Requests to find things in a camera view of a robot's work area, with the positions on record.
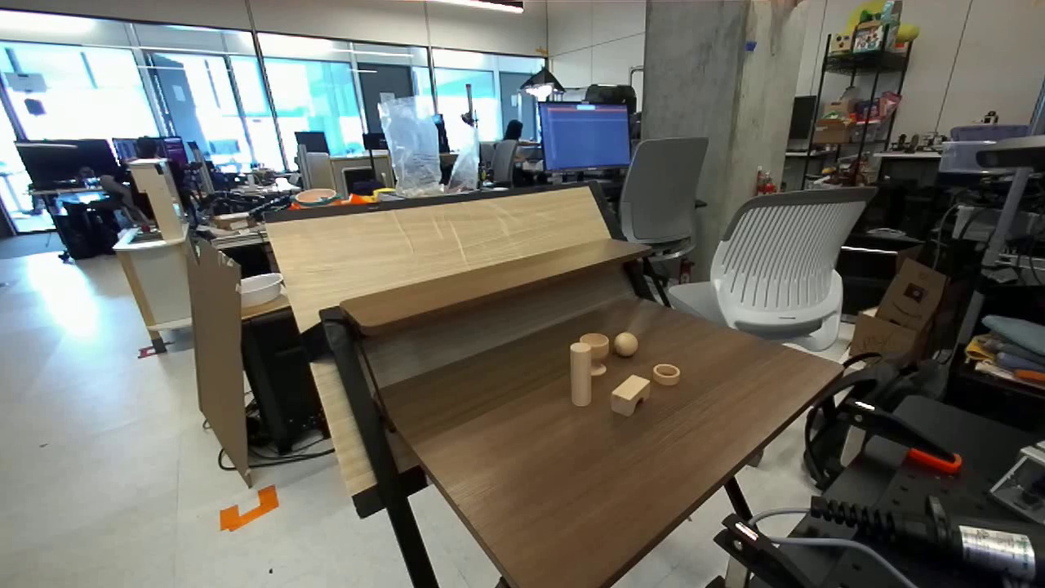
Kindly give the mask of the white mesh office chair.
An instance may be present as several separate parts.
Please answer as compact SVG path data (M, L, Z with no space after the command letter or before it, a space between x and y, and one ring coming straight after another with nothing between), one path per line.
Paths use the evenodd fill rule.
M669 286L675 312L778 344L824 350L841 338L843 242L872 189L802 189L747 201L711 251L707 280Z

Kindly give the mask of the wooden cylinder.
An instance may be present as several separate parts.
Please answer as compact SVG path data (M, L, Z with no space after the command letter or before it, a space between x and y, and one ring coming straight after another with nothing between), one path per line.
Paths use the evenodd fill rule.
M590 404L590 346L587 344L571 344L571 404L586 410Z

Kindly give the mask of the blue computer monitor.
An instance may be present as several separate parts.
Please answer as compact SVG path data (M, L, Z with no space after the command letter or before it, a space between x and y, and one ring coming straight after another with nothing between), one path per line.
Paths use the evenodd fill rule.
M624 106L545 106L542 164L550 173L622 170L632 164Z

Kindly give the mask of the grey office chair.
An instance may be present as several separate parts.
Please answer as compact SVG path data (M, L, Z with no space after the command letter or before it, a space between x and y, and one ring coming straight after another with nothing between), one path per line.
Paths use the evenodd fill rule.
M659 254L687 254L696 242L696 189L707 136L642 140L624 176L622 233Z

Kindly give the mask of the cardboard box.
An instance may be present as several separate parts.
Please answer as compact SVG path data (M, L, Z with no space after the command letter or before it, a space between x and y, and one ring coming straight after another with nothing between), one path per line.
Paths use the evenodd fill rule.
M886 298L864 312L854 352L886 359L923 359L954 340L951 277L931 264L904 259Z

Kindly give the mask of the light plywood back panel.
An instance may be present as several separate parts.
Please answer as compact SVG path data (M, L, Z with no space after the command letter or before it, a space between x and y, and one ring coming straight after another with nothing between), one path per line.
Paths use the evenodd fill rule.
M587 187L409 201L266 227L302 330L327 306L414 280L477 271L612 234Z

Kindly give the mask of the wooden sphere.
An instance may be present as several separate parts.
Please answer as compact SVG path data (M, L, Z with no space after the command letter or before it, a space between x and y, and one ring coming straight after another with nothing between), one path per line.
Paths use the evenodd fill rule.
M627 330L613 338L613 352L617 352L617 356L635 356L638 346L642 346L638 338L627 332Z

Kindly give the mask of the wooden rectangular block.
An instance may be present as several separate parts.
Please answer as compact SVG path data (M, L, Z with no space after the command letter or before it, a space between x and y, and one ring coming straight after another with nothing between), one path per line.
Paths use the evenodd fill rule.
M647 380L647 376L627 376L627 380L612 392L612 411L613 411L613 414L635 414L647 398L649 398L649 380Z

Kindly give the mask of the dark wooden table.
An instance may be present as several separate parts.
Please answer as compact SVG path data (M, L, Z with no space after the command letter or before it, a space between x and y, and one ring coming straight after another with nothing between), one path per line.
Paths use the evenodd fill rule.
M438 588L411 511L417 464L510 588L607 588L788 429L841 367L635 293L613 240L414 280L319 315L375 494L414 588ZM617 332L635 356L613 352ZM571 404L571 352L607 332L607 376ZM612 411L649 380L635 414Z

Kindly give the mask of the clear plastic bag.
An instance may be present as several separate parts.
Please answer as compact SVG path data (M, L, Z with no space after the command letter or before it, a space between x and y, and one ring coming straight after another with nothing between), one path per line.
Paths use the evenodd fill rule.
M411 97L385 94L378 122L389 143L396 184L402 189L433 189L441 184L438 132L421 117Z

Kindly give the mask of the black metal shelf rack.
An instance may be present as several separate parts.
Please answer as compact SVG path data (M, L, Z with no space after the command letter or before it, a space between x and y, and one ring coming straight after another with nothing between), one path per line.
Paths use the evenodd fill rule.
M793 102L783 170L792 187L858 187L868 158L893 143L912 47L893 25L830 33L816 91Z

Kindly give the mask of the plywood side board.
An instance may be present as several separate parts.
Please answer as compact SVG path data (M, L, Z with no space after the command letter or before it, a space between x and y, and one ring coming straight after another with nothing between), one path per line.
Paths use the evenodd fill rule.
M231 470L252 481L242 372L242 271L208 242L191 244L187 269L199 411Z

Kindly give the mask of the orange handled tool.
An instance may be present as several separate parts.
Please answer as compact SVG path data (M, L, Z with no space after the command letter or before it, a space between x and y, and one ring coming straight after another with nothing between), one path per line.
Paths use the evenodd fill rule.
M876 410L872 402L843 402L841 414L864 429L865 435L880 435L886 440L896 440L904 448L904 460L918 470L954 476L963 470L963 457L957 452L949 452L945 444L931 440L909 423Z

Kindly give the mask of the wooden cup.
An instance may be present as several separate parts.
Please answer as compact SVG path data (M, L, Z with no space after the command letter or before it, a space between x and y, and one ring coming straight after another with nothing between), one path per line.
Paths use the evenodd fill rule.
M590 350L590 376L607 376L607 352L612 352L612 340L607 332L581 332L579 344L586 344Z

